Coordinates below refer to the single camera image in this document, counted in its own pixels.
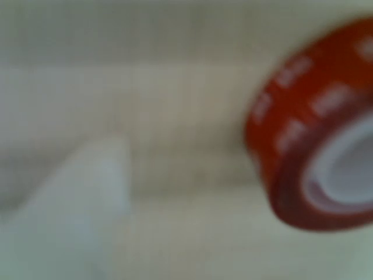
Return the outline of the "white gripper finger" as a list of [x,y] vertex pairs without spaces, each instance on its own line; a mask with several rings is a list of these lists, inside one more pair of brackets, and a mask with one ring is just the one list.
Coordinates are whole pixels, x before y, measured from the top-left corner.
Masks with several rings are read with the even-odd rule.
[[130,187],[124,137],[77,148],[1,222],[1,278],[115,279],[115,230]]

